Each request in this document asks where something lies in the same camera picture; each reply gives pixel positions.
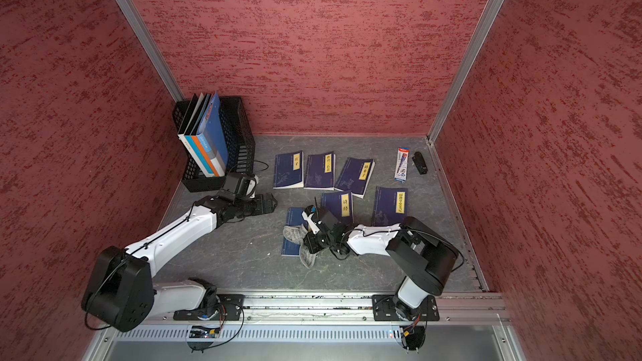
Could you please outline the grey fluffy cleaning cloth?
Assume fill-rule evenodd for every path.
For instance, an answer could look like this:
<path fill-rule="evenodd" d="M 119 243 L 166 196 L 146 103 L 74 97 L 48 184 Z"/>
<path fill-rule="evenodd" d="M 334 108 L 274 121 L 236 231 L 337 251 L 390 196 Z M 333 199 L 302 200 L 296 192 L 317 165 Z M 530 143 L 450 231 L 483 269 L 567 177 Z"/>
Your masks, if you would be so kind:
<path fill-rule="evenodd" d="M 284 257 L 297 257 L 307 269 L 314 267 L 316 255 L 312 254 L 304 245 L 308 231 L 303 225 L 286 226 L 283 229 L 283 244 L 281 255 Z"/>

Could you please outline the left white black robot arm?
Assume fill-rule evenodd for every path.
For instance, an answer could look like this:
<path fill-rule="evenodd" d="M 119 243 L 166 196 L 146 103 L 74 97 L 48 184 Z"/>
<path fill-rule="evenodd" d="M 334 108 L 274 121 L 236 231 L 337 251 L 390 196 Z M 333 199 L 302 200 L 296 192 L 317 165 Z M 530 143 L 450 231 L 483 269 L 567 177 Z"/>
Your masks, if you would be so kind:
<path fill-rule="evenodd" d="M 219 193 L 192 204 L 182 217 L 149 237 L 124 248 L 108 247 L 95 262 L 81 308 L 106 327 L 128 332 L 148 317 L 187 312 L 209 319 L 219 312 L 214 284 L 191 277 L 183 282 L 155 283 L 155 275 L 180 252 L 222 225 L 273 213 L 271 194 L 244 198 Z"/>

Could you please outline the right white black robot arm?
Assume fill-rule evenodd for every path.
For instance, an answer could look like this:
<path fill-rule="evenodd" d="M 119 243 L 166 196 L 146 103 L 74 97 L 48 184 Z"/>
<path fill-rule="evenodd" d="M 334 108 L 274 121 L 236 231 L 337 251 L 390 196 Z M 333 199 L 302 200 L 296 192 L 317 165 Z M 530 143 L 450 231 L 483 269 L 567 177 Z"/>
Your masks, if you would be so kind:
<path fill-rule="evenodd" d="M 388 227 L 349 226 L 327 209 L 309 206 L 302 218 L 308 229 L 302 247 L 312 255 L 328 250 L 340 260 L 377 255 L 396 263 L 405 277 L 389 301 L 400 320 L 419 319 L 423 302 L 440 296 L 464 261 L 455 246 L 414 217 Z"/>

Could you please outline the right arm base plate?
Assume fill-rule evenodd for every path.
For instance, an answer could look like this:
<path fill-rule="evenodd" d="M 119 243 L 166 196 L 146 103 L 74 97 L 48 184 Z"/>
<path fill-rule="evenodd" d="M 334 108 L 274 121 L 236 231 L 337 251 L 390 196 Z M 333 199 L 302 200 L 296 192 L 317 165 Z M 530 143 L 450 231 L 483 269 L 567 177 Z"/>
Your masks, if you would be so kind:
<path fill-rule="evenodd" d="M 374 295 L 372 298 L 374 320 L 377 322 L 437 322 L 440 314 L 436 298 L 425 297 L 418 308 L 411 308 L 393 295 Z"/>

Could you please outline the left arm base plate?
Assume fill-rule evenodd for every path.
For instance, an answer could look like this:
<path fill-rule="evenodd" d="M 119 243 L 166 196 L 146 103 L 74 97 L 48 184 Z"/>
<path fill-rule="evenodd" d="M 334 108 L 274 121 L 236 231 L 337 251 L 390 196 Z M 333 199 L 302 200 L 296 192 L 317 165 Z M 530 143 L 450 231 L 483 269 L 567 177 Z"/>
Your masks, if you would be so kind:
<path fill-rule="evenodd" d="M 204 323 L 237 322 L 241 319 L 241 310 L 245 296 L 242 294 L 218 294 L 211 297 L 200 309 L 175 311 L 175 321 L 198 321 Z"/>

